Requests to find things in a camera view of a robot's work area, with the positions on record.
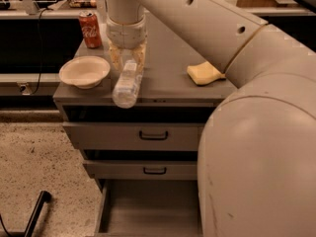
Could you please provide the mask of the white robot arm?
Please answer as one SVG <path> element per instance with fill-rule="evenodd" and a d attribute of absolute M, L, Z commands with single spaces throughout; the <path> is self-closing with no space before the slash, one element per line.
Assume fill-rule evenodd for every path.
<path fill-rule="evenodd" d="M 316 54 L 223 0 L 107 0 L 117 25 L 144 6 L 237 90 L 200 138 L 204 237 L 316 237 Z"/>

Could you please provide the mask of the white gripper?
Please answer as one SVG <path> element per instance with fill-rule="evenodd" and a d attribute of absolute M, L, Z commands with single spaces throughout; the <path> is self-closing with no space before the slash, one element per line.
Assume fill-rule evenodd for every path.
<path fill-rule="evenodd" d="M 113 66 L 122 72 L 122 49 L 132 49 L 132 56 L 137 64 L 137 71 L 144 68 L 146 57 L 146 21 L 140 20 L 133 24 L 119 24 L 110 18 L 106 21 L 106 35 L 109 43 L 109 55 Z"/>

